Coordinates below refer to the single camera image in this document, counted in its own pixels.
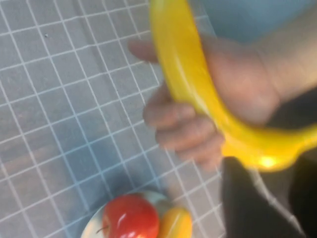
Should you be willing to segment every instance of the yellow banana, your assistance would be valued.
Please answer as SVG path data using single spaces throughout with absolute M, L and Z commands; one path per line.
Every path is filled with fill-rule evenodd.
M 174 207 L 168 210 L 160 222 L 157 238 L 191 238 L 192 219 L 187 210 Z
M 246 167 L 278 171 L 317 145 L 317 126 L 302 130 L 258 128 L 235 118 L 212 83 L 194 18 L 186 0 L 151 0 L 150 17 L 158 59 L 173 98 L 212 117 L 225 136 L 224 156 Z

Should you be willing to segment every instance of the hand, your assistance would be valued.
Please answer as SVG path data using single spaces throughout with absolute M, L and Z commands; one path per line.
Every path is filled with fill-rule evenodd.
M 202 43 L 213 83 L 228 109 L 247 123 L 265 124 L 280 105 L 269 63 L 255 48 L 206 36 Z M 157 62 L 150 42 L 131 41 L 129 49 L 142 60 Z M 194 160 L 206 170 L 221 162 L 221 131 L 191 105 L 174 102 L 165 84 L 146 105 L 144 120 L 156 129 L 159 145 L 182 160 Z

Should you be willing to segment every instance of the toy apple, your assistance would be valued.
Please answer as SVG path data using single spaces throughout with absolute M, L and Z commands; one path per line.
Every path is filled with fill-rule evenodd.
M 102 231 L 105 238 L 156 238 L 159 216 L 146 199 L 123 195 L 105 206 Z

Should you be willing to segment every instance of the apple stem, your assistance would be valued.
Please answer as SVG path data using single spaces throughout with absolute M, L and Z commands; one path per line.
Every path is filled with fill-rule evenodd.
M 103 230 L 106 230 L 106 229 L 109 229 L 109 226 L 106 226 L 106 227 L 102 227 L 101 229 L 99 229 L 96 234 L 98 234 L 100 231 L 103 231 Z

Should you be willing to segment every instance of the plate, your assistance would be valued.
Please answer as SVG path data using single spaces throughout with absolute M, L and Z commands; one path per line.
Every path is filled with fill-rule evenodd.
M 170 202 L 170 200 L 160 193 L 142 191 L 134 194 L 137 194 L 148 200 L 156 208 L 160 218 L 167 210 L 173 207 L 173 204 Z M 81 235 L 81 238 L 105 238 L 103 232 L 97 232 L 103 227 L 102 220 L 105 206 L 106 204 L 101 207 L 90 219 Z

